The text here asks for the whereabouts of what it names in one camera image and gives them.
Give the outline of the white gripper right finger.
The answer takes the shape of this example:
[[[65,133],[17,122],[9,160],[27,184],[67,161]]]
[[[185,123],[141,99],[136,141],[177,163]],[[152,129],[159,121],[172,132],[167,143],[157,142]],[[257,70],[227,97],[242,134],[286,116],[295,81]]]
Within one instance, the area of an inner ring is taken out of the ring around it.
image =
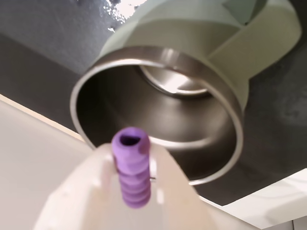
[[[155,169],[157,204],[149,211],[146,230],[211,230],[213,221],[195,189],[171,154],[152,145],[151,166]]]

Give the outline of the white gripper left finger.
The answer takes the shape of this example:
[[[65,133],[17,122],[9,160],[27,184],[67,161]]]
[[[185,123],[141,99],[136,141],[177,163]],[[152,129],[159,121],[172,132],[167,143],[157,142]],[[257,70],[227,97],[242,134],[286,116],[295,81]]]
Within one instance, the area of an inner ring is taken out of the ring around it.
[[[35,230],[132,230],[110,144],[94,150],[47,198]]]

